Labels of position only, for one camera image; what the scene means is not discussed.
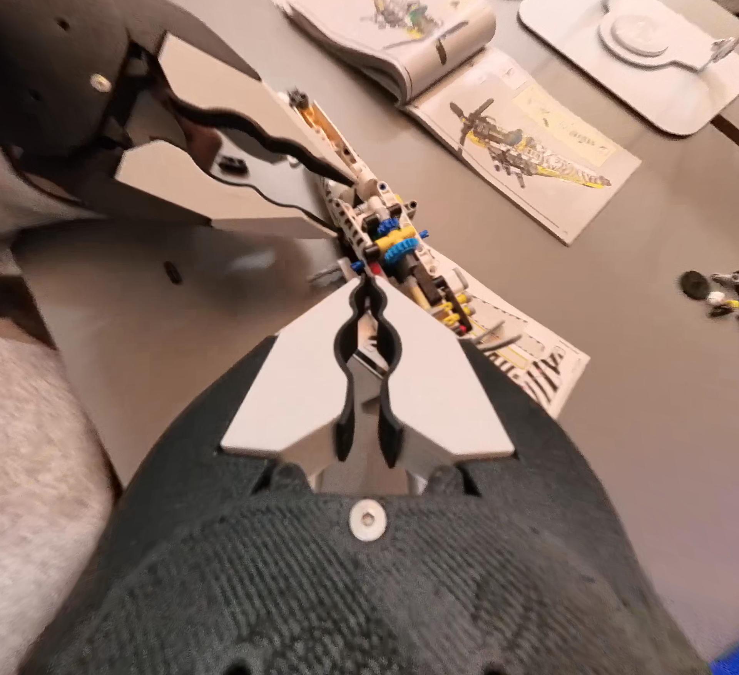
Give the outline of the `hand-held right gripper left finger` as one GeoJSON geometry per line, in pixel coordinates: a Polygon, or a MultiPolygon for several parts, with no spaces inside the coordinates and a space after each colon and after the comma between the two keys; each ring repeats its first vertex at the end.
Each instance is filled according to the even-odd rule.
{"type": "Polygon", "coordinates": [[[275,336],[221,440],[225,452],[297,464],[309,477],[346,461],[365,284],[351,280],[275,336]]]}

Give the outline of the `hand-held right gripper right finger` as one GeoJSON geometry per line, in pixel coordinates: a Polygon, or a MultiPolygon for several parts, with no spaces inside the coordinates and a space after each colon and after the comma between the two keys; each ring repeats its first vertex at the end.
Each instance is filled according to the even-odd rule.
{"type": "Polygon", "coordinates": [[[429,477],[442,465],[513,455],[513,442],[465,348],[448,328],[384,280],[370,278],[381,382],[378,438],[390,468],[429,477]]]}

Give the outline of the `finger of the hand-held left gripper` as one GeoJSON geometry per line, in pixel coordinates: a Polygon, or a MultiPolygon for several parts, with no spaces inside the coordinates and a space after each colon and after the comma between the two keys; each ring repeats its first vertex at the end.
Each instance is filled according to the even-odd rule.
{"type": "Polygon", "coordinates": [[[347,187],[356,176],[331,146],[260,79],[217,60],[172,33],[158,55],[177,113],[204,127],[251,137],[269,153],[289,156],[310,172],[347,187]]]}
{"type": "Polygon", "coordinates": [[[336,240],[334,227],[298,204],[269,199],[252,184],[234,184],[201,169],[178,147],[150,142],[124,153],[115,178],[125,186],[208,219],[234,234],[336,240]]]}

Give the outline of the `lego helicopter model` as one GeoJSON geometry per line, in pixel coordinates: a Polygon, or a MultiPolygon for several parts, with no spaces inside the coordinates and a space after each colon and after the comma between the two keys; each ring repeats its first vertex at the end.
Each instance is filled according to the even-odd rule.
{"type": "Polygon", "coordinates": [[[416,228],[417,201],[403,200],[378,178],[306,93],[292,89],[282,99],[356,179],[352,187],[320,180],[329,216],[353,254],[352,270],[388,280],[455,336],[471,337],[475,307],[467,276],[444,264],[426,241],[429,233],[416,228]]]}

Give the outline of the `grey lego rotor blade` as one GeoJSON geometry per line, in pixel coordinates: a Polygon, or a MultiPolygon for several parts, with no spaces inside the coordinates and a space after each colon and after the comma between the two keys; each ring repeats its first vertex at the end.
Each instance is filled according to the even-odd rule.
{"type": "Polygon", "coordinates": [[[488,329],[480,335],[466,339],[466,341],[470,342],[480,352],[491,354],[518,343],[523,336],[523,333],[516,333],[508,337],[499,337],[494,329],[488,329]]]}

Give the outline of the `lego sticker sheet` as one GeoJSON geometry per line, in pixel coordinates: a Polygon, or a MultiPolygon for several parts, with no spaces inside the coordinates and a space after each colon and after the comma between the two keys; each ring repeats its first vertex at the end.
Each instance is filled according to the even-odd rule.
{"type": "Polygon", "coordinates": [[[590,357],[505,301],[448,257],[434,249],[431,252],[444,274],[458,270],[468,284],[466,305],[475,311],[470,317],[470,337],[488,329],[494,329],[503,338],[524,334],[518,343],[484,355],[550,416],[557,418],[585,373],[590,357]]]}

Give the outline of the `open lego instruction booklet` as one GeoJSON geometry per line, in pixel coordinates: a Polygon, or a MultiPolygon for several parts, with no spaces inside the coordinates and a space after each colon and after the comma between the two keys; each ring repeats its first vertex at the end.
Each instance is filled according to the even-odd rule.
{"type": "Polygon", "coordinates": [[[565,245],[641,164],[496,47],[490,0],[272,2],[565,245]]]}

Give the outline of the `pile of small lego parts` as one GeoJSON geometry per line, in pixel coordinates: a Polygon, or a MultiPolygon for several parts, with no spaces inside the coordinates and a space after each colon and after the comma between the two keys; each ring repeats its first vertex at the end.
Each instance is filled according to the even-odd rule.
{"type": "Polygon", "coordinates": [[[707,307],[708,317],[738,317],[737,270],[709,276],[689,270],[680,275],[678,285],[688,299],[702,302],[707,307]]]}

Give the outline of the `person's grey sweater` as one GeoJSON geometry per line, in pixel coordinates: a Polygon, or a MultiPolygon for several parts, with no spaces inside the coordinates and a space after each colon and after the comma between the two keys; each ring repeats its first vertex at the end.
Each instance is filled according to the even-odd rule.
{"type": "Polygon", "coordinates": [[[2,339],[1,672],[17,673],[94,552],[108,464],[57,355],[2,339]]]}

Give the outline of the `white desk stand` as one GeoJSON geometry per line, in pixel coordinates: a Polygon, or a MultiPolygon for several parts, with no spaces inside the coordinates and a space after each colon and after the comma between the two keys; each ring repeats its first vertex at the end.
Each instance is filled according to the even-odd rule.
{"type": "Polygon", "coordinates": [[[656,129],[678,137],[737,101],[737,35],[662,0],[523,0],[521,23],[656,129]]]}

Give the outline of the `blue plastic bin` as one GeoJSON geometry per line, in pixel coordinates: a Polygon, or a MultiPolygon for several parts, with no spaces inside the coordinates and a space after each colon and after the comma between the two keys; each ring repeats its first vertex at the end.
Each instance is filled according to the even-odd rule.
{"type": "Polygon", "coordinates": [[[711,674],[733,675],[739,674],[739,644],[738,641],[730,645],[724,652],[717,655],[709,663],[711,674]]]}

